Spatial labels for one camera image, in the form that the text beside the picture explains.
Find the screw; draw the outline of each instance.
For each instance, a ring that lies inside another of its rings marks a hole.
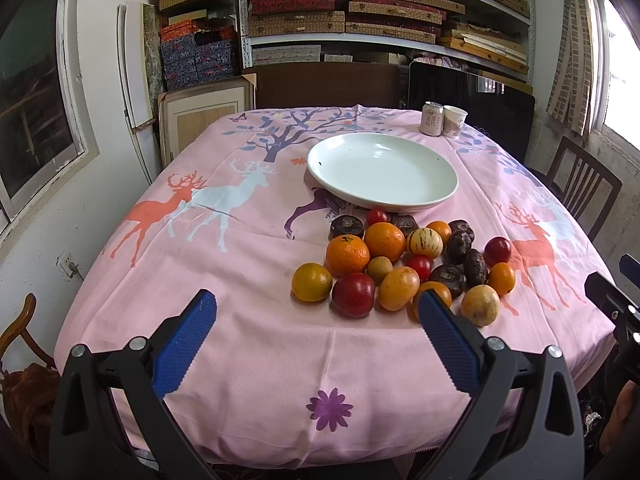
[[[549,355],[551,355],[551,357],[555,357],[556,359],[562,357],[562,350],[559,349],[556,345],[551,345],[546,349],[546,351],[549,352]]]
[[[84,354],[84,345],[76,345],[71,349],[73,357],[82,357],[82,354]]]
[[[132,350],[142,350],[146,346],[146,338],[145,337],[135,337],[131,341],[129,341],[129,348]]]
[[[504,341],[499,337],[490,337],[486,340],[486,344],[491,350],[498,351],[504,349]]]

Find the red apple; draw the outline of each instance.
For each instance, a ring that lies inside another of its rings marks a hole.
[[[507,238],[497,236],[491,238],[484,246],[484,260],[493,267],[500,262],[507,263],[511,259],[511,242]]]
[[[348,274],[334,285],[331,294],[338,312],[348,317],[366,316],[373,308],[376,284],[362,272]]]
[[[377,224],[378,222],[389,222],[389,215],[382,209],[372,209],[367,213],[367,225]]]
[[[411,259],[405,264],[407,267],[411,267],[420,276],[420,282],[426,282],[431,274],[431,267],[433,262],[426,256],[412,256]]]

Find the purple flower print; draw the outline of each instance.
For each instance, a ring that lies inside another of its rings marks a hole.
[[[334,388],[328,397],[324,391],[318,390],[318,396],[311,397],[309,401],[311,404],[306,408],[311,412],[311,420],[318,420],[316,430],[324,430],[327,424],[331,431],[335,431],[338,424],[343,428],[348,426],[344,417],[351,416],[353,406],[342,403],[344,395],[338,395],[338,388]]]

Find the orange deer print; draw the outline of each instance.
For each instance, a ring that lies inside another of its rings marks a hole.
[[[517,208],[513,203],[509,206],[509,212],[514,218],[509,218],[505,215],[504,211],[502,211],[502,205],[496,204],[498,211],[504,216],[509,222],[523,226],[524,228],[531,231],[531,233],[536,237],[535,240],[512,240],[514,251],[511,257],[511,264],[514,269],[520,269],[520,280],[526,286],[528,286],[533,292],[536,292],[529,276],[527,275],[527,269],[531,267],[544,267],[549,270],[551,274],[551,279],[554,282],[554,288],[556,290],[556,294],[558,298],[560,298],[561,303],[565,307],[569,307],[569,304],[564,300],[562,294],[560,294],[560,290],[558,289],[558,283],[556,282],[556,276],[560,278],[560,280],[572,291],[574,296],[585,303],[585,301],[578,295],[578,293],[574,290],[574,288],[569,285],[568,281],[564,278],[562,274],[558,271],[556,267],[556,254],[554,253],[554,248],[551,245],[551,242],[546,238],[550,236],[540,225],[538,225],[538,220],[536,220],[533,215],[524,214]],[[555,310],[556,308],[550,304],[545,298],[542,298],[538,293],[536,293],[540,302],[545,305],[547,308],[551,310]],[[502,299],[505,307],[511,311],[512,314],[518,315],[517,311],[509,305],[509,303],[503,298]]]
[[[145,200],[144,202],[138,202],[133,209],[129,211],[129,214],[124,217],[124,220],[120,223],[120,225],[124,224],[124,222],[131,221],[137,222],[137,224],[133,227],[131,231],[124,235],[124,238],[120,241],[118,246],[111,253],[111,257],[115,258],[116,252],[122,246],[122,244],[129,239],[129,237],[135,233],[136,231],[140,231],[138,235],[138,241],[136,242],[136,251],[133,253],[133,258],[131,259],[131,267],[136,266],[136,258],[138,257],[138,251],[140,250],[140,245],[142,245],[142,240],[145,238],[146,232],[148,229],[159,222],[169,213],[173,213],[181,202],[188,202],[191,200],[191,192],[194,189],[202,189],[204,187],[204,181],[202,177],[196,180],[196,174],[198,172],[194,171],[191,174],[188,174],[185,177],[182,177],[177,183],[174,184],[172,181],[175,173],[169,176],[166,180],[169,187],[173,188],[174,195],[167,202],[158,202],[157,200]]]

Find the metal shelving unit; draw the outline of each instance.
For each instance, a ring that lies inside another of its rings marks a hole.
[[[242,63],[244,67],[252,65],[251,50],[254,45],[281,44],[281,43],[307,43],[307,42],[336,42],[342,41],[352,44],[380,44],[382,46],[393,46],[395,48],[410,48],[415,50],[423,50],[425,52],[435,52],[444,56],[453,57],[455,59],[465,60],[485,66],[491,70],[497,70],[519,80],[525,80],[531,84],[533,70],[533,56],[535,46],[535,7],[534,0],[528,0],[529,12],[531,17],[521,15],[509,7],[506,7],[493,0],[452,0],[464,4],[467,8],[467,14],[471,16],[479,16],[487,20],[489,25],[494,23],[496,28],[500,28],[504,32],[519,32],[527,37],[527,59],[529,61],[529,73],[527,75],[510,70],[500,64],[485,60],[478,56],[466,54],[452,48],[446,48],[437,44],[419,43],[417,41],[399,40],[397,38],[389,38],[386,36],[370,36],[366,34],[282,34],[278,36],[262,36],[260,38],[248,37],[248,0],[238,0],[238,25],[241,36],[242,46]]]

